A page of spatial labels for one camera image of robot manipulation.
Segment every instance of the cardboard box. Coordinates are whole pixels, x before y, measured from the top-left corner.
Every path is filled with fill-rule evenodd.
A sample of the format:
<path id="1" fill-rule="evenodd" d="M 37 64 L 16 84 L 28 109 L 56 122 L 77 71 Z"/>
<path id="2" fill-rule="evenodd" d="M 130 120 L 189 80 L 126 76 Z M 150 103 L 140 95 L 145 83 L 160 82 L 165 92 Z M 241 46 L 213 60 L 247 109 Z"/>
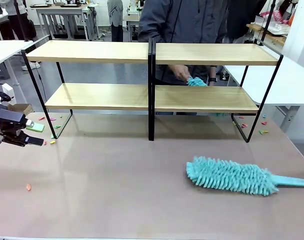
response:
<path id="1" fill-rule="evenodd" d="M 23 114 L 25 114 L 25 116 L 27 116 L 30 113 L 34 113 L 32 105 L 26 104 L 26 103 L 18 103 L 18 104 L 14 104 L 14 105 L 9 104 L 7 106 L 7 109 L 10 111 L 13 111 L 13 112 L 23 113 Z"/>

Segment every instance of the green eraser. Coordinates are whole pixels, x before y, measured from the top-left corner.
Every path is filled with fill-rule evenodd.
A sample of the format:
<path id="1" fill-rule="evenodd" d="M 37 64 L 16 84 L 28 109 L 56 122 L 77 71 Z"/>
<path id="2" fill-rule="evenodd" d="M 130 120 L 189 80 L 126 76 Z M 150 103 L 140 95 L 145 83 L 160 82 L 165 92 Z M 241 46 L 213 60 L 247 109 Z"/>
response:
<path id="1" fill-rule="evenodd" d="M 26 130 L 42 133 L 44 130 L 44 124 L 35 122 L 33 127 L 27 127 Z"/>

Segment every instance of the teal handle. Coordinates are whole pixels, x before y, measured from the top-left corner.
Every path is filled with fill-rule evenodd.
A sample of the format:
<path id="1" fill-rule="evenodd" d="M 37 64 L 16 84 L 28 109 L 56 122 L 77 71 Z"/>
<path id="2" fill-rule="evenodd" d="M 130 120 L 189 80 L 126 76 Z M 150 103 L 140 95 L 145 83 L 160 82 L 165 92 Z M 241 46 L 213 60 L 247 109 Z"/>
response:
<path id="1" fill-rule="evenodd" d="M 272 175 L 272 181 L 275 185 L 304 187 L 304 179 L 289 176 Z"/>

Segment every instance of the white sneaker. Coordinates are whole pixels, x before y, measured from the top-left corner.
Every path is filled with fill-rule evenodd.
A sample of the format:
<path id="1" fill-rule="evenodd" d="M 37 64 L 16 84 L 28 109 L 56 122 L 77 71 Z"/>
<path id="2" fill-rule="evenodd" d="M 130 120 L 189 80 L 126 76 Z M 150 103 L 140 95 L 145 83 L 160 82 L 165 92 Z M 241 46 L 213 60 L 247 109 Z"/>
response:
<path id="1" fill-rule="evenodd" d="M 40 64 L 36 61 L 36 62 L 28 62 L 30 64 L 31 69 L 39 69 L 41 66 Z M 23 71 L 27 71 L 28 67 L 26 65 L 22 66 L 22 70 Z"/>

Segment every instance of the wristwatch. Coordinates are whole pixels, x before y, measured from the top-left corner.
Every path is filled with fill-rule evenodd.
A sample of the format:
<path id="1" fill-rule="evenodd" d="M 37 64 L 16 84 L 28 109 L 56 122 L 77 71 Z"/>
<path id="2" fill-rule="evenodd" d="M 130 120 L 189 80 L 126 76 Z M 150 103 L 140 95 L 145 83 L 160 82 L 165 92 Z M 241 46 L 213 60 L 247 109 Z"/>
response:
<path id="1" fill-rule="evenodd" d="M 217 78 L 216 77 L 209 77 L 208 78 L 208 82 L 217 82 L 218 80 L 217 80 Z"/>

